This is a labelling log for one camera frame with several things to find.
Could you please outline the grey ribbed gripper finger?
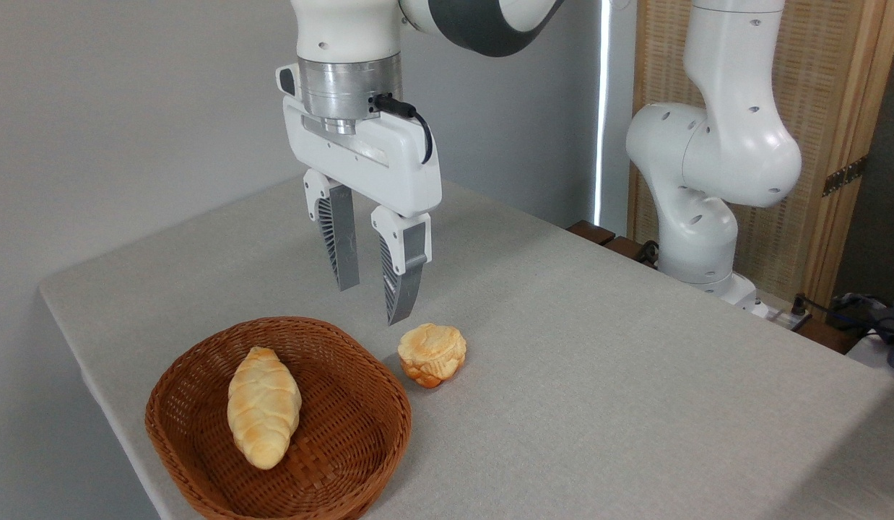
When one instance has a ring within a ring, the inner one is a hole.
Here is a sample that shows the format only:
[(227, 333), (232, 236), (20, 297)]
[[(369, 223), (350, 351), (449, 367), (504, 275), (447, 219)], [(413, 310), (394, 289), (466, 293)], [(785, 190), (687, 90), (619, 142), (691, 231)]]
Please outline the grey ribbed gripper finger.
[(378, 205), (371, 221), (380, 236), (387, 323), (394, 325), (410, 316), (424, 264), (433, 260), (430, 214), (402, 217)]
[(359, 284), (352, 190), (315, 169), (304, 175), (308, 214), (318, 224), (339, 290)]

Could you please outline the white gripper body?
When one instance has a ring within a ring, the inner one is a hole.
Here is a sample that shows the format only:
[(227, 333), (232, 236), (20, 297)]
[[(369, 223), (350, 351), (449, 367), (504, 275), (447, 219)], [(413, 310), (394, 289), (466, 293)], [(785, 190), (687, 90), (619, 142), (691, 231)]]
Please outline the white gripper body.
[(296, 159), (403, 217), (433, 210), (443, 200), (437, 152), (426, 155), (415, 121), (382, 114), (357, 122), (355, 134), (325, 130), (296, 98), (283, 98), (283, 115)]

